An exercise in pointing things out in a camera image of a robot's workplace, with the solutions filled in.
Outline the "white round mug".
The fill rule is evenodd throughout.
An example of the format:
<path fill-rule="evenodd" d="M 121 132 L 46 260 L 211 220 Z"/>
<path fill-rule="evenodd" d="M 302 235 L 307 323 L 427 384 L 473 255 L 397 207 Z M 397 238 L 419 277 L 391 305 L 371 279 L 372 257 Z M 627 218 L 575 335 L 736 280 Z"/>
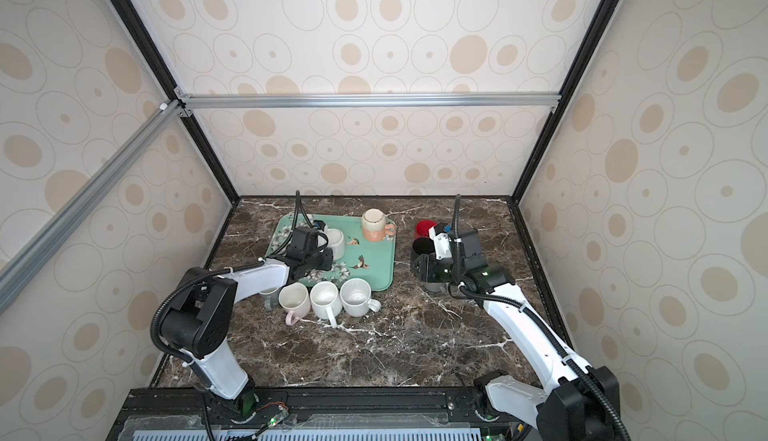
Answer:
<path fill-rule="evenodd" d="M 327 320 L 333 328 L 338 327 L 337 316 L 343 310 L 337 286 L 330 281 L 321 281 L 310 290 L 310 301 L 314 314 Z"/>

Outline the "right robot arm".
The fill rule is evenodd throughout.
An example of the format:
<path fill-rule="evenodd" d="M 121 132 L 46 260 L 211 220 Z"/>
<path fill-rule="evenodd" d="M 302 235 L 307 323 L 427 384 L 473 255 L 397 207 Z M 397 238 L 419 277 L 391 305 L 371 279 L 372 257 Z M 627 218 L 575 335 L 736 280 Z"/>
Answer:
<path fill-rule="evenodd" d="M 456 299 L 469 299 L 489 314 L 525 356 L 539 384 L 504 371 L 474 380 L 478 418 L 509 415 L 522 426 L 517 439 L 538 431 L 544 440 L 627 440 L 620 413 L 620 383 L 607 367 L 595 368 L 536 312 L 511 271 L 487 260 L 479 232 L 460 223 L 432 225 L 412 245 L 411 271 L 424 284 L 438 284 Z"/>

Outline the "red mug black handle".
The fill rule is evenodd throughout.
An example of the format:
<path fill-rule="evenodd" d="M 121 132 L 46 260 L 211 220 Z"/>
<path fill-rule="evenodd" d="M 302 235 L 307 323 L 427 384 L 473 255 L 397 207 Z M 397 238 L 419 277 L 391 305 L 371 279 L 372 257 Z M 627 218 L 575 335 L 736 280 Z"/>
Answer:
<path fill-rule="evenodd" d="M 437 223 L 433 220 L 423 219 L 418 221 L 414 227 L 414 238 L 428 237 L 429 231 L 436 226 Z"/>

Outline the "pink mug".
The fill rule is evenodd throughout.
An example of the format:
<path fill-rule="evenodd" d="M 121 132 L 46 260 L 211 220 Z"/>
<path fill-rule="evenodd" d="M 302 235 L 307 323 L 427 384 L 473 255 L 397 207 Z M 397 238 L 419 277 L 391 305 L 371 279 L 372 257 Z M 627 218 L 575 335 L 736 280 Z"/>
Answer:
<path fill-rule="evenodd" d="M 278 296 L 280 306 L 285 310 L 285 324 L 295 325 L 311 310 L 307 287 L 301 283 L 284 286 Z"/>

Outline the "white mug back row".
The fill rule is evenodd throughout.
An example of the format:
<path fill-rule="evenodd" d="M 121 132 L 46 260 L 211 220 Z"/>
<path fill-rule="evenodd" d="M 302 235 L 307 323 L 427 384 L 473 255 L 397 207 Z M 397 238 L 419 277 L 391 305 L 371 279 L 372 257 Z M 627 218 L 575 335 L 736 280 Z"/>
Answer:
<path fill-rule="evenodd" d="M 332 250 L 333 260 L 338 261 L 345 255 L 345 235 L 338 228 L 327 227 L 325 234 L 328 238 L 328 246 Z"/>

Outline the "light grey mug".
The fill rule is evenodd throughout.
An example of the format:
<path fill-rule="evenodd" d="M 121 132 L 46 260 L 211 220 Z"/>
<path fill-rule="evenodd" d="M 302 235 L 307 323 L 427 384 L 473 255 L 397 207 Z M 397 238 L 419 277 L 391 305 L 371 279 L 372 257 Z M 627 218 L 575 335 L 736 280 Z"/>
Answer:
<path fill-rule="evenodd" d="M 274 289 L 262 291 L 259 293 L 259 296 L 263 302 L 263 306 L 265 310 L 273 311 L 280 306 L 280 303 L 279 303 L 280 291 L 281 291 L 281 287 L 276 287 Z"/>

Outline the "dark grey mug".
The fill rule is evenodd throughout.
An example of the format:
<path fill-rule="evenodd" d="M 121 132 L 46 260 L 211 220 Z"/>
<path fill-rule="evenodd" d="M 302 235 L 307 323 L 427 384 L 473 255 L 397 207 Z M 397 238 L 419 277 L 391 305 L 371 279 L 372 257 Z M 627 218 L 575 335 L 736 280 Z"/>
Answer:
<path fill-rule="evenodd" d="M 449 293 L 448 283 L 445 282 L 423 282 L 424 289 L 435 295 L 445 295 Z"/>

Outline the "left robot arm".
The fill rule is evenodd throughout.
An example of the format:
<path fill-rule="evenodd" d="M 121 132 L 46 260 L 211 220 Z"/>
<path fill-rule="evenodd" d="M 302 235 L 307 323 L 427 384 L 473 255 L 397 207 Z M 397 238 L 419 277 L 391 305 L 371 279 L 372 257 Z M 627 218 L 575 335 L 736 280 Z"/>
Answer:
<path fill-rule="evenodd" d="M 309 218 L 296 193 L 288 238 L 252 264 L 187 270 L 152 317 L 152 343 L 190 366 L 214 396 L 245 403 L 252 382 L 226 342 L 234 305 L 297 284 L 313 270 L 330 269 L 333 253 L 324 228 L 324 222 Z"/>

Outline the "cream speckled mug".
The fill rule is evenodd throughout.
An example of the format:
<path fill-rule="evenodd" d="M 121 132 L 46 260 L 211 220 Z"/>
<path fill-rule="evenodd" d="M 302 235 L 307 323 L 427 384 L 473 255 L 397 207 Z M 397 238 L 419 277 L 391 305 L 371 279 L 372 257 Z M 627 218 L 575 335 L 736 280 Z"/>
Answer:
<path fill-rule="evenodd" d="M 340 299 L 344 311 L 356 318 L 381 309 L 381 303 L 372 296 L 370 284 L 361 278 L 347 280 L 340 289 Z"/>

